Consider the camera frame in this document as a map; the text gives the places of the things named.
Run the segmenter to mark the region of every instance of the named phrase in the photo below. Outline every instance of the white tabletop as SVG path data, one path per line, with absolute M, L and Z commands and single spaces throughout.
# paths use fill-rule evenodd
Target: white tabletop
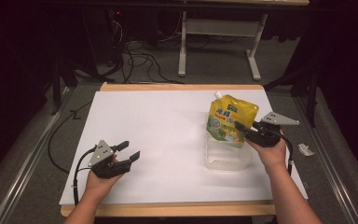
M 60 204 L 74 204 L 71 185 L 76 164 L 101 139 L 109 146 L 130 141 L 118 152 L 119 160 L 141 151 L 141 158 L 115 184 L 105 204 L 271 200 L 269 178 L 254 150 L 252 163 L 242 171 L 206 167 L 205 116 L 215 91 L 259 105 L 256 120 L 272 111 L 264 90 L 96 92 Z M 86 157 L 81 167 L 89 160 Z M 87 173 L 78 175 L 80 197 Z M 296 167 L 292 177 L 308 198 Z

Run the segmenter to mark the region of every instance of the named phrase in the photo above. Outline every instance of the person's right hand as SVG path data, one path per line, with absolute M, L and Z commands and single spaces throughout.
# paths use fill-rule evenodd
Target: person's right hand
M 113 162 L 118 162 L 116 159 L 116 154 L 113 157 Z M 89 171 L 89 175 L 87 177 L 87 184 L 83 194 L 83 197 L 89 197 L 95 201 L 95 203 L 100 203 L 104 197 L 106 197 L 111 188 L 116 184 L 116 182 L 123 175 L 117 175 L 109 179 L 99 178 L 94 172 Z
M 286 169 L 286 143 L 283 139 L 274 147 L 261 147 L 248 139 L 246 142 L 258 152 L 267 174 L 270 175 L 274 170 Z

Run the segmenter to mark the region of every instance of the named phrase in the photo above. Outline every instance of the electronic device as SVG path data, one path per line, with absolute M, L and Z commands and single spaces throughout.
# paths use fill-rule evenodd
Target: electronic device
M 114 162 L 114 155 L 117 151 L 121 151 L 128 147 L 129 141 L 122 142 L 117 146 L 110 147 L 104 140 L 101 140 L 95 148 L 89 160 L 89 167 L 98 177 L 109 179 L 116 175 L 123 175 L 130 171 L 131 165 L 141 156 L 141 152 L 134 153 L 128 160 Z
M 299 123 L 298 120 L 289 119 L 283 115 L 270 112 L 260 122 L 255 121 L 253 123 L 253 127 L 257 131 L 247 128 L 237 121 L 234 124 L 238 131 L 245 133 L 245 138 L 261 147 L 273 147 L 281 141 L 281 125 L 298 125 Z

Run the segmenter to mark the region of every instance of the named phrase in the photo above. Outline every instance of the clear plastic container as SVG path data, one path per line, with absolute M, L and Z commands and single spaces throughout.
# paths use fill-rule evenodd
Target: clear plastic container
M 206 166 L 211 170 L 239 171 L 252 161 L 249 144 L 217 141 L 206 132 Z

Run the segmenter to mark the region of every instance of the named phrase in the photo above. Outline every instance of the white scrap of paper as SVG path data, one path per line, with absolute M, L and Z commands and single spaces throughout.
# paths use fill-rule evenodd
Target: white scrap of paper
M 308 146 L 304 145 L 304 144 L 299 144 L 298 145 L 298 149 L 300 149 L 300 152 L 304 155 L 304 156 L 311 156 L 314 155 L 315 153 L 313 151 L 311 151 Z

